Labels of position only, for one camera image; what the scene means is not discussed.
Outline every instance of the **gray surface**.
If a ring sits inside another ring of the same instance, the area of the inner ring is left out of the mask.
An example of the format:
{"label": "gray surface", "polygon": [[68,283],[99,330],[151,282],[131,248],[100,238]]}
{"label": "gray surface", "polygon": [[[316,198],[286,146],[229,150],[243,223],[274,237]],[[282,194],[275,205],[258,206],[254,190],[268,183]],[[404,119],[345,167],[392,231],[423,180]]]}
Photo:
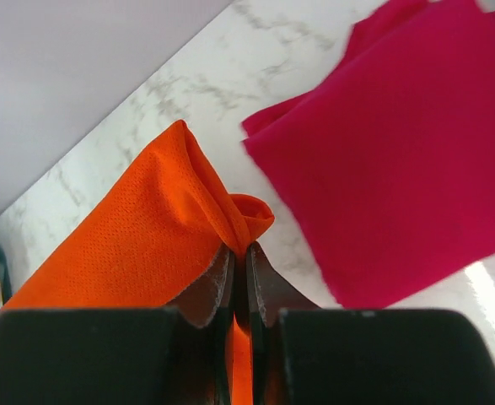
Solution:
{"label": "gray surface", "polygon": [[0,213],[229,0],[0,0]]}

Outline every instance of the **orange fabric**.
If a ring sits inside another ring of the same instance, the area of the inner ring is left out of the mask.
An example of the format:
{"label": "orange fabric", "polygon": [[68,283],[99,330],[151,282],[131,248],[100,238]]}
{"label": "orange fabric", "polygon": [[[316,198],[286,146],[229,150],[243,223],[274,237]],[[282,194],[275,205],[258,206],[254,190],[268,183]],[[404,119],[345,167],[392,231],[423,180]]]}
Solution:
{"label": "orange fabric", "polygon": [[[198,277],[224,242],[243,257],[273,222],[228,194],[183,121],[153,140],[5,305],[152,307]],[[233,404],[252,403],[249,340],[234,323]]]}

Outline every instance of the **marble countertop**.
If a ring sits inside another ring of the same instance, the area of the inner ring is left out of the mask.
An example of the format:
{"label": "marble countertop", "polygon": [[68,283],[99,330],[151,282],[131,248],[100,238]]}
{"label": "marble countertop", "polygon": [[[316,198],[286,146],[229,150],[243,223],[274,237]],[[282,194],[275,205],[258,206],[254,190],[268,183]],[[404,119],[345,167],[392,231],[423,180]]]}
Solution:
{"label": "marble countertop", "polygon": [[[230,192],[255,195],[272,207],[277,220],[261,243],[274,267],[317,304],[338,306],[291,213],[243,150],[239,123],[316,86],[337,63],[351,25],[382,2],[233,2],[0,216],[13,289],[86,217],[142,148],[182,118]],[[495,359],[495,256],[395,307],[466,314]]]}

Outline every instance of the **folded red cloth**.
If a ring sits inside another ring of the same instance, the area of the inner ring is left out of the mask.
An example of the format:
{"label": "folded red cloth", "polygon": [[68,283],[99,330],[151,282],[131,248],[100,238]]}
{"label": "folded red cloth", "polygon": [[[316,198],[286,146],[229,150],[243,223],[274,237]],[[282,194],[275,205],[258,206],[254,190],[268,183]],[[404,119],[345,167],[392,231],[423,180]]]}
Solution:
{"label": "folded red cloth", "polygon": [[243,125],[344,306],[495,253],[495,13],[473,0],[389,0],[321,85]]}

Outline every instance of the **marble tabletop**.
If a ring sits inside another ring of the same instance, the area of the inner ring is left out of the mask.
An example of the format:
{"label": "marble tabletop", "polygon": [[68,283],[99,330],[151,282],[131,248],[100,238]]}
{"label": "marble tabletop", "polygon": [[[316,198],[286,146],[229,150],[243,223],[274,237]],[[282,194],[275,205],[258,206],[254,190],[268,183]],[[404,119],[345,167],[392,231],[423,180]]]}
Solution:
{"label": "marble tabletop", "polygon": [[[142,148],[182,118],[230,192],[252,194],[272,207],[277,220],[261,244],[274,267],[317,304],[338,306],[291,213],[245,154],[239,123],[316,86],[338,61],[351,25],[382,2],[234,1],[0,216],[13,289],[80,224]],[[495,359],[495,256],[394,306],[466,314]]]}

